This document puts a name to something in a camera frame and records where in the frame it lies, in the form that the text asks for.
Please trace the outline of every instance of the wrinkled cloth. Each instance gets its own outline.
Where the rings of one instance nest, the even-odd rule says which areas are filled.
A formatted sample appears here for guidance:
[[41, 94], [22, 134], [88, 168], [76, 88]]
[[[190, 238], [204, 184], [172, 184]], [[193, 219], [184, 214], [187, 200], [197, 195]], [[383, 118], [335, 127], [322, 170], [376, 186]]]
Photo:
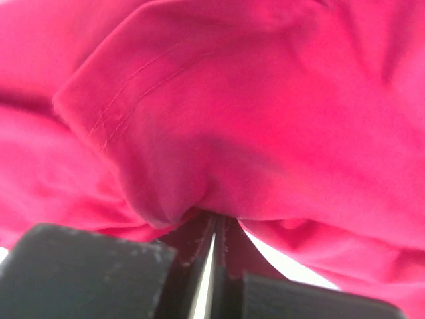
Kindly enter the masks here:
[[425, 1], [0, 5], [0, 246], [239, 219], [425, 316]]

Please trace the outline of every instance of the stitching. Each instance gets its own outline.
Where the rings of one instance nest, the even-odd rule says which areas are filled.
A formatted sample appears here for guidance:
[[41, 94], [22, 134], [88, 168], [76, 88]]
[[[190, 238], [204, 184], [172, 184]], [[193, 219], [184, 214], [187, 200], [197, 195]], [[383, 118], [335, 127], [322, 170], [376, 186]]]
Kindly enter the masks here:
[[196, 65], [197, 63], [200, 63], [202, 60], [205, 60], [208, 56], [211, 56], [213, 52], [208, 52], [205, 54], [202, 54], [200, 58], [196, 60], [192, 60], [188, 65], [184, 66], [183, 68], [180, 68], [177, 72], [174, 72], [173, 74], [169, 75], [167, 78], [163, 79], [162, 81], [158, 82], [148, 90], [146, 90], [135, 102], [135, 106], [124, 116], [120, 123], [117, 124], [117, 126], [114, 128], [114, 130], [109, 134], [109, 136], [106, 138], [106, 141], [104, 142], [104, 145], [102, 146], [102, 150], [106, 148], [106, 146], [111, 142], [112, 138], [115, 136], [116, 132], [121, 128], [121, 126], [125, 123], [125, 121], [134, 113], [134, 111], [137, 109], [137, 105], [140, 103], [140, 101], [145, 98], [147, 95], [152, 93], [155, 89], [159, 88], [161, 85], [169, 82], [176, 76], [183, 74], [185, 71], [189, 70], [191, 67]]
[[159, 59], [163, 58], [165, 55], [167, 55], [168, 53], [172, 52], [173, 50], [175, 50], [177, 47], [179, 47], [180, 45], [182, 45], [185, 41], [187, 41], [188, 39], [190, 39], [191, 37], [194, 37], [195, 35], [197, 35], [200, 32], [205, 31], [207, 28], [216, 25], [217, 23], [211, 23], [209, 25], [207, 25], [206, 27], [196, 30], [195, 32], [191, 33], [190, 35], [188, 35], [187, 37], [183, 38], [182, 40], [180, 40], [178, 43], [175, 43], [172, 47], [168, 48], [166, 51], [162, 52], [159, 56], [157, 56], [156, 58], [154, 58], [153, 60], [150, 60], [147, 64], [141, 66], [139, 69], [137, 69], [126, 81], [123, 82], [121, 88], [117, 91], [117, 93], [115, 94], [115, 96], [112, 98], [112, 100], [108, 103], [108, 105], [105, 107], [104, 110], [102, 110], [99, 118], [97, 119], [96, 123], [93, 125], [93, 127], [90, 129], [89, 135], [92, 135], [93, 132], [99, 127], [100, 122], [102, 121], [102, 119], [104, 118], [105, 113], [112, 107], [112, 104], [117, 100], [118, 96], [126, 89], [126, 87], [128, 86], [128, 84], [130, 83], [130, 81], [135, 78], [141, 71], [143, 71], [145, 68], [147, 68], [148, 66], [150, 66], [151, 64], [153, 64], [154, 62], [158, 61]]

